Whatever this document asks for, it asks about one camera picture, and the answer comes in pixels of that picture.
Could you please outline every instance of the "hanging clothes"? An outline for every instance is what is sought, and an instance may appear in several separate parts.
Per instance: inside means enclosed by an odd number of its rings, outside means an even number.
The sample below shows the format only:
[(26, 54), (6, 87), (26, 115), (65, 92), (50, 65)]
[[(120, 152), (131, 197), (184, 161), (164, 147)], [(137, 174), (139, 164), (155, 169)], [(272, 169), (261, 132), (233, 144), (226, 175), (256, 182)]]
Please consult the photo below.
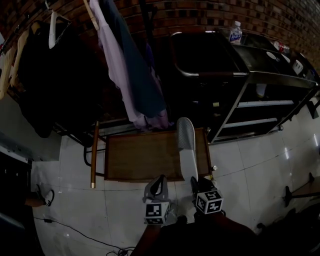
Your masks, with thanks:
[[(132, 93), (131, 81), (129, 80), (127, 65), (122, 48), (116, 40), (110, 26), (99, 6), (98, 0), (90, 0), (90, 8), (99, 24), (98, 38), (102, 47), (105, 59), (109, 68), (109, 77), (114, 84), (121, 90), (123, 102), (128, 118), (135, 127), (147, 131), (153, 128), (168, 128), (168, 115), (166, 109), (158, 112), (154, 117), (146, 117), (144, 114), (136, 110), (134, 105), (134, 97)], [(154, 85), (161, 93), (161, 85), (155, 76)]]
[(147, 118), (156, 117), (166, 109), (165, 100), (131, 37), (126, 21), (113, 0), (100, 0), (100, 8), (106, 23), (123, 50), (135, 109)]
[(29, 30), (18, 68), (25, 92), (19, 106), (39, 136), (58, 123), (72, 134), (86, 131), (101, 114), (103, 69), (71, 26), (56, 24), (58, 43), (49, 49), (50, 24)]

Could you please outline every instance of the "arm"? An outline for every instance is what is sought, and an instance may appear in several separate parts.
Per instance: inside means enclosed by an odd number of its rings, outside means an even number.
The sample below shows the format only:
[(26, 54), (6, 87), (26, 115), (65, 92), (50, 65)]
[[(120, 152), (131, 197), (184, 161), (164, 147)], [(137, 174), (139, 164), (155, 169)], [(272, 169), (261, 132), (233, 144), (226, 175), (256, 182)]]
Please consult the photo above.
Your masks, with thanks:
[(130, 256), (142, 256), (152, 247), (158, 239), (161, 230), (161, 225), (148, 225), (140, 238), (135, 249)]

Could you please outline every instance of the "brick wall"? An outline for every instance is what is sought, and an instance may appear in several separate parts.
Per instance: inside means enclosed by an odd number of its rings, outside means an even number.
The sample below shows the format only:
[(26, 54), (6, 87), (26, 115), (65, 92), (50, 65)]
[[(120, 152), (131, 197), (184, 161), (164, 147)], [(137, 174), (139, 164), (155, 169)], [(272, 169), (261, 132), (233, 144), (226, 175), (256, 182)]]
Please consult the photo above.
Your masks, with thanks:
[[(16, 26), (32, 13), (43, 0), (2, 0), (0, 32), (6, 39)], [(97, 32), (82, 0), (48, 0), (51, 8), (72, 20), (79, 36), (104, 62), (98, 47)], [(203, 32), (229, 27), (240, 21), (244, 30), (277, 39), (303, 53), (320, 70), (320, 4), (317, 0), (146, 0), (148, 7), (157, 6), (154, 17), (155, 37), (177, 31)], [(134, 38), (145, 38), (146, 32), (139, 0), (115, 0)], [(34, 20), (50, 21), (50, 12), (38, 11)]]

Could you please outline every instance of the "power cord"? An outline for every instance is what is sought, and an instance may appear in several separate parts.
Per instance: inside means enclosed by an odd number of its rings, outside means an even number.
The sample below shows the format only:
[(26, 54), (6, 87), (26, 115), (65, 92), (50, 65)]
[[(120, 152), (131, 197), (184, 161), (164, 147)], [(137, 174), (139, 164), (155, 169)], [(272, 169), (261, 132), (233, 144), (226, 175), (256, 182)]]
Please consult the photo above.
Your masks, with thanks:
[(42, 220), (42, 221), (44, 221), (45, 223), (52, 223), (52, 222), (58, 223), (58, 224), (60, 224), (60, 225), (62, 225), (62, 226), (68, 227), (68, 228), (70, 228), (70, 229), (78, 232), (80, 235), (84, 236), (85, 238), (91, 239), (91, 240), (93, 240), (93, 241), (96, 241), (96, 242), (98, 242), (98, 243), (104, 244), (104, 245), (106, 245), (106, 246), (110, 246), (110, 247), (114, 247), (114, 248), (119, 249), (118, 253), (116, 253), (115, 251), (110, 251), (110, 252), (108, 252), (106, 255), (108, 255), (108, 254), (110, 254), (110, 253), (114, 253), (114, 254), (116, 254), (117, 256), (127, 256), (127, 255), (128, 255), (128, 252), (129, 252), (129, 251), (133, 251), (132, 248), (135, 248), (134, 246), (131, 246), (131, 247), (128, 247), (128, 248), (121, 249), (121, 248), (118, 247), (118, 246), (111, 245), (111, 244), (108, 244), (108, 243), (101, 242), (101, 241), (98, 241), (98, 240), (96, 240), (96, 239), (93, 239), (93, 238), (91, 238), (91, 237), (88, 237), (88, 236), (86, 236), (85, 234), (81, 233), (80, 231), (74, 229), (73, 227), (68, 226), (68, 225), (65, 225), (65, 224), (62, 224), (62, 223), (60, 223), (60, 222), (58, 222), (58, 221), (55, 221), (55, 220), (52, 220), (52, 219), (48, 219), (48, 218), (37, 218), (37, 217), (33, 217), (33, 218), (34, 218), (34, 219), (37, 219), (37, 220)]

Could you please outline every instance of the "black cable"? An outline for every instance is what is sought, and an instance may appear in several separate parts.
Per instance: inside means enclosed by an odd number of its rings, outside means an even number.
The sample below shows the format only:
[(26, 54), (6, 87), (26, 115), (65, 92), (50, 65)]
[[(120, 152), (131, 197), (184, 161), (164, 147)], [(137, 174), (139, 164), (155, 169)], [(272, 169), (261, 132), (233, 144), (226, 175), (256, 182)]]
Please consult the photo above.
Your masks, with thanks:
[[(119, 249), (118, 254), (120, 254), (120, 251), (123, 251), (123, 252), (126, 252), (126, 254), (124, 254), (124, 255), (127, 255), (127, 254), (128, 254), (127, 249), (129, 249), (129, 248), (135, 248), (135, 247), (131, 246), (131, 247), (128, 247), (128, 248), (125, 248), (125, 249), (121, 249), (121, 248), (118, 247), (118, 246), (111, 245), (111, 244), (108, 244), (108, 243), (101, 242), (101, 241), (98, 241), (98, 240), (96, 240), (96, 239), (93, 239), (93, 238), (91, 238), (91, 237), (88, 237), (88, 236), (86, 236), (85, 234), (82, 234), (80, 231), (74, 229), (73, 227), (68, 226), (68, 225), (65, 225), (65, 224), (62, 224), (62, 223), (60, 223), (60, 222), (58, 222), (58, 221), (55, 221), (55, 220), (52, 220), (52, 219), (48, 219), (48, 218), (37, 218), (37, 217), (33, 217), (33, 218), (34, 218), (34, 219), (37, 219), (37, 220), (42, 220), (42, 221), (44, 221), (45, 223), (55, 222), (55, 223), (58, 223), (58, 224), (60, 224), (60, 225), (62, 225), (62, 226), (68, 227), (68, 228), (70, 228), (70, 229), (78, 232), (79, 234), (83, 235), (85, 238), (91, 239), (91, 240), (93, 240), (93, 241), (96, 241), (96, 242), (98, 242), (98, 243), (104, 244), (104, 245), (106, 245), (106, 246), (110, 246), (110, 247), (114, 247), (114, 248)], [(114, 252), (114, 251), (110, 251), (110, 252), (108, 252), (106, 255), (108, 255), (108, 254), (110, 254), (110, 253), (115, 253), (116, 255), (118, 255), (118, 254), (117, 254), (116, 252)]]

